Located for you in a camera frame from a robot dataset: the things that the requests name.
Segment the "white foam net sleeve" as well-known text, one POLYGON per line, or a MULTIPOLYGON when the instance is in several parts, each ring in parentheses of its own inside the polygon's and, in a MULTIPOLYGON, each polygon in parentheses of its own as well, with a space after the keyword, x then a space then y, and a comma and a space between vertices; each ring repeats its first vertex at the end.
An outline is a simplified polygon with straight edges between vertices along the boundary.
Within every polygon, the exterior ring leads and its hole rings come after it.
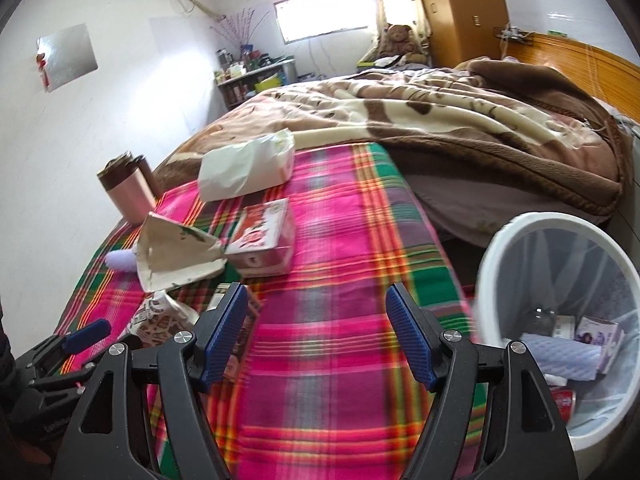
POLYGON ((107 269, 114 272, 137 272, 137 254, 134 248, 112 250, 105 255, 104 263, 107 269))

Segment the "beige printed paper bag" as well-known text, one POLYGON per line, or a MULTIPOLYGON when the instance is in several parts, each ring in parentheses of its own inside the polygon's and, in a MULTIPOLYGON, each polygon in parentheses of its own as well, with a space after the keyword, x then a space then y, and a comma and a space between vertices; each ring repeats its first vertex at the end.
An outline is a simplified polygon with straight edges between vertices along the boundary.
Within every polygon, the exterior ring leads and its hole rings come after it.
POLYGON ((227 264, 221 240, 193 226, 150 212, 136 246, 144 292, 160 292, 214 278, 227 264))

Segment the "purple small carton box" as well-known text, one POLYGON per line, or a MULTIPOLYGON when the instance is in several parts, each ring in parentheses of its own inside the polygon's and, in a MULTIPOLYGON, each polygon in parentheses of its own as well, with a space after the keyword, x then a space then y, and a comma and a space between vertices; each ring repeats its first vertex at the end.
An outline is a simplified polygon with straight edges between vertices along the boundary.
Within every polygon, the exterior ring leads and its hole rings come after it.
POLYGON ((580 319, 575 333, 576 340, 602 348, 598 366, 598 373, 602 375, 608 374, 612 368, 624 338, 625 332, 620 324, 587 315, 580 319))

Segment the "red strawberry milk carton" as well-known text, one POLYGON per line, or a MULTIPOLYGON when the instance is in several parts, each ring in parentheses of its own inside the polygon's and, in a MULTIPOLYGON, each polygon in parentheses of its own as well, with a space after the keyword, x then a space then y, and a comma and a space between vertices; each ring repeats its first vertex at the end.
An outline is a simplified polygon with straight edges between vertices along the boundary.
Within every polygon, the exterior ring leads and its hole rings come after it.
POLYGON ((224 255, 242 278, 269 278, 290 272, 294 245, 293 211, 281 198, 245 207, 224 255))

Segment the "red drink can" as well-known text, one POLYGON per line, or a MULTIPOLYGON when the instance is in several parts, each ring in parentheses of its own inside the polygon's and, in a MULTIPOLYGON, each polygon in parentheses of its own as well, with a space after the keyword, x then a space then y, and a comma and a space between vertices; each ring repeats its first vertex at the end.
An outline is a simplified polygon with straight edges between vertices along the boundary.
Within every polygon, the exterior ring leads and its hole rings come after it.
POLYGON ((577 405, 576 392, 571 388, 553 387, 551 394, 563 422, 569 422, 577 405))

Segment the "white round trash bin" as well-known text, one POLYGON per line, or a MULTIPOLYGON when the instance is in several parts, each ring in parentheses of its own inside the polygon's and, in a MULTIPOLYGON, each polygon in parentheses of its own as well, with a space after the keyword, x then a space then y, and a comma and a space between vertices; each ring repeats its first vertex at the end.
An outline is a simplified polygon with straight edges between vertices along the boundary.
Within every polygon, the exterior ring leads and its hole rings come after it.
POLYGON ((575 451, 608 440, 629 413, 639 392, 639 274, 620 245, 593 224, 556 212, 508 222, 480 263, 475 317, 484 344, 525 341, 548 383, 576 392, 567 423, 575 451), (534 307, 556 313, 551 337, 522 331, 534 307), (625 332, 606 375, 598 373, 602 348, 575 339, 585 315, 616 322, 625 332))

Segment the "pink brown travel mug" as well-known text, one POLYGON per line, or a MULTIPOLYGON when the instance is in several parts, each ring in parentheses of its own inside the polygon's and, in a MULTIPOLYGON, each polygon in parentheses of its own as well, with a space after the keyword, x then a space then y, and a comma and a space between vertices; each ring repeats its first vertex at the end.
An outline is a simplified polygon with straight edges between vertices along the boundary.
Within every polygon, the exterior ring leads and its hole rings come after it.
POLYGON ((143 155, 122 153, 111 159, 96 176, 122 218, 132 226, 140 226, 163 196, 143 155))

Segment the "pink plaid bed cloth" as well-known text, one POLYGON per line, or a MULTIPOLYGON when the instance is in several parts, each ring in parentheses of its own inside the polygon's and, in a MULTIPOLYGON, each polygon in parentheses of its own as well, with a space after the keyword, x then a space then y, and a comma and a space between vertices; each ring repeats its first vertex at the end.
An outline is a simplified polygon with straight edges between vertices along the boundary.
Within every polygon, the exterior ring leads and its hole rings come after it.
POLYGON ((431 223, 390 155, 359 143, 298 153, 288 274, 250 281, 262 313, 235 382, 204 399, 237 479, 396 479, 432 398, 385 312, 402 283, 442 325, 474 330, 431 223))

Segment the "white tissue pack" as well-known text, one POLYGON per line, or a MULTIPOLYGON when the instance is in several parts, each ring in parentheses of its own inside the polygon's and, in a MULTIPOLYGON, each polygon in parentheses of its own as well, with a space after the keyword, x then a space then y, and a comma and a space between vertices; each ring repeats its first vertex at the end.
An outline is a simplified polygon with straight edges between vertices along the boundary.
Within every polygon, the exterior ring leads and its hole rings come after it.
POLYGON ((200 199, 230 200, 285 184, 292 177, 294 158, 294 136, 288 129, 215 148, 202 158, 200 199))

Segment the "brown beige fleece blanket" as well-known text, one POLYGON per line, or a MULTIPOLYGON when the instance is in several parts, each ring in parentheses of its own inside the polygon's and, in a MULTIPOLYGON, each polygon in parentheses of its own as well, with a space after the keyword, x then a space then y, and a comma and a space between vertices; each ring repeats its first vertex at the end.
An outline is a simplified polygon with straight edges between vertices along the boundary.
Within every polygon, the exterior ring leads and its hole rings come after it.
POLYGON ((207 152, 284 129, 301 151, 375 142, 404 174, 498 184, 597 221, 634 183, 631 138, 589 93, 551 67, 481 58, 266 90, 179 145, 155 177, 176 188, 207 152))

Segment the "cluttered side table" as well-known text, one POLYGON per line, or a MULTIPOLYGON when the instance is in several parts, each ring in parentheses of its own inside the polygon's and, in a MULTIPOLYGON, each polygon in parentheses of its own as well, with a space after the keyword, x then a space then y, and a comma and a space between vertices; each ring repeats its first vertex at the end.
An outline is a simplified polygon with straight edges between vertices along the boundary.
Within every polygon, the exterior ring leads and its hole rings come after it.
POLYGON ((297 81, 295 58, 256 68, 237 77, 218 82, 217 88, 227 110, 234 110, 260 92, 297 81))

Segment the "purple branch decoration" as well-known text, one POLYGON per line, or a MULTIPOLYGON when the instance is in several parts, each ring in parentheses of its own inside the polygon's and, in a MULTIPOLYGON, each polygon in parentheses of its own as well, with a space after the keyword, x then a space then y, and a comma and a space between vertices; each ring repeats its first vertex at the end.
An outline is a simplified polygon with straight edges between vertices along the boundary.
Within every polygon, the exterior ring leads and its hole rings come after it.
POLYGON ((213 31, 236 54, 241 55, 242 49, 252 43, 254 33, 268 15, 268 11, 256 13, 251 6, 243 8, 240 12, 226 14, 214 21, 213 31))

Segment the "wooden headboard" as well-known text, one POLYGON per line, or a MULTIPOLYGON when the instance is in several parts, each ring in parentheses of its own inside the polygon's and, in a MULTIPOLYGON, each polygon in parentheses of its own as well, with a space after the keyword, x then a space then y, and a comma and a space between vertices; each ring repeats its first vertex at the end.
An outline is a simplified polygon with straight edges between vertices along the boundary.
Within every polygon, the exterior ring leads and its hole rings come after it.
POLYGON ((520 62, 552 67, 592 96, 639 121, 639 65, 574 39, 530 32, 510 40, 506 55, 520 62))

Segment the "brown teddy bear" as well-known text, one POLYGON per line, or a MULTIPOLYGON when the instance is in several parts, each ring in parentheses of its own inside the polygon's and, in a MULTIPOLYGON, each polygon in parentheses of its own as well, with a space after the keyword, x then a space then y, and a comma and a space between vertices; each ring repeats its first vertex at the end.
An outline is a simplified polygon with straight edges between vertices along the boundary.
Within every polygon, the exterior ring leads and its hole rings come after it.
POLYGON ((396 65, 428 64, 427 47, 420 44, 409 25, 388 24, 378 43, 376 60, 389 58, 396 65))

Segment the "silver wall mirror panel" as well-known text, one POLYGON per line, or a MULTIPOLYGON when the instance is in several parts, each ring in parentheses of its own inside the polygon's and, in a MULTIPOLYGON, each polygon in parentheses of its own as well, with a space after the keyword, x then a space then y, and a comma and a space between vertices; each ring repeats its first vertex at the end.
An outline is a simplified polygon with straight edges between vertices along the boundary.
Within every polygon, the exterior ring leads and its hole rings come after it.
POLYGON ((67 27, 37 40, 37 53, 47 59, 47 73, 52 92, 69 82, 94 72, 96 62, 93 46, 86 24, 67 27))

